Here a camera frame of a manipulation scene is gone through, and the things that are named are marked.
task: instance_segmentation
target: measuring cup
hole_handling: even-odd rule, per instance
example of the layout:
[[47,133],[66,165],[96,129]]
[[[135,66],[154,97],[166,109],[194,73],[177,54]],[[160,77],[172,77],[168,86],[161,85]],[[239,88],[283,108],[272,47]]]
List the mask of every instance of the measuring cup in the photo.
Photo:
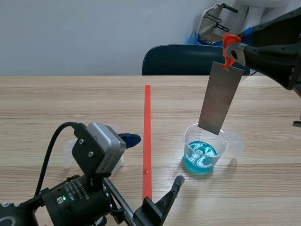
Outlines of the measuring cup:
[[[114,125],[110,125],[110,124],[104,124],[104,125],[110,126],[115,131],[115,133],[117,133],[117,134],[122,133],[120,131],[120,129],[118,127],[114,126]],[[63,161],[64,161],[65,169],[70,168],[71,165],[72,165],[72,161],[73,161],[72,149],[73,149],[76,141],[77,141],[77,139],[68,140],[63,146]],[[121,156],[121,158],[117,162],[117,164],[114,167],[112,173],[116,172],[120,168],[122,163],[123,163],[123,155]]]
[[193,172],[209,172],[219,158],[234,145],[234,157],[239,158],[244,144],[237,133],[225,133],[222,130],[215,135],[193,124],[188,127],[182,137],[184,142],[184,162]]

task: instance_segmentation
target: white wall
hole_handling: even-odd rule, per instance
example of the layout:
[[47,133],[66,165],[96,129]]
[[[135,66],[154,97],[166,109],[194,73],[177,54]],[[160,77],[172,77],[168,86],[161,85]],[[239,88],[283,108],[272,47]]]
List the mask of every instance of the white wall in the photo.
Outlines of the white wall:
[[[0,75],[139,75],[146,52],[185,43],[214,0],[2,0]],[[224,22],[239,31],[240,19]]]
[[260,23],[271,21],[285,13],[301,7],[301,0],[289,0],[277,8],[265,8]]

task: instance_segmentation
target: table surface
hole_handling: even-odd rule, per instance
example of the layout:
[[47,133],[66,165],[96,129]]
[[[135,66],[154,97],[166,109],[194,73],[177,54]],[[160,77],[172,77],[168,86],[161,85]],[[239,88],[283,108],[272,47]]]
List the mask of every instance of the table surface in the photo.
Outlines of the table surface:
[[[229,149],[212,173],[194,175],[182,164],[185,130],[198,122],[208,76],[0,77],[0,202],[34,194],[45,152],[63,122],[113,124],[143,137],[144,85],[151,85],[153,201],[186,178],[165,226],[300,226],[301,99],[263,76],[243,77],[223,125],[245,148]],[[82,174],[65,170],[66,129],[52,152],[43,188]],[[133,210],[142,204],[143,142],[125,152],[111,180]],[[52,225],[46,208],[40,225]],[[108,216],[108,225],[116,225]]]

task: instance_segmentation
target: chair backrest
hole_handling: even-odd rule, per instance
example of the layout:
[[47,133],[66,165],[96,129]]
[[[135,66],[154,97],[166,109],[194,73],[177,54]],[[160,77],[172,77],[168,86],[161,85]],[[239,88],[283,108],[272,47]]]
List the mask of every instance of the chair backrest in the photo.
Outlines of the chair backrest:
[[[148,51],[142,75],[209,75],[212,62],[224,63],[222,47],[205,45],[165,45]],[[250,74],[250,69],[235,63],[233,67]]]

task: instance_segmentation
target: clear plastic cup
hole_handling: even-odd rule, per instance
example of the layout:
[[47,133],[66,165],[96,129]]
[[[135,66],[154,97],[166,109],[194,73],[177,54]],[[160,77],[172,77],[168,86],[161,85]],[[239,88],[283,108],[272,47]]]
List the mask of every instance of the clear plastic cup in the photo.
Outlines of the clear plastic cup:
[[[117,134],[122,133],[121,130],[114,125],[110,125],[110,124],[104,124],[104,125],[110,126]],[[68,140],[63,146],[63,161],[64,161],[65,169],[70,168],[72,165],[72,162],[73,162],[72,149],[73,149],[76,141],[77,141],[77,139]],[[112,173],[116,172],[121,167],[122,163],[123,163],[123,155],[117,162]]]
[[200,127],[191,125],[182,137],[184,142],[184,162],[193,172],[205,173],[213,169],[219,158],[234,145],[234,157],[239,158],[244,144],[237,133],[225,133],[222,130],[215,135]]

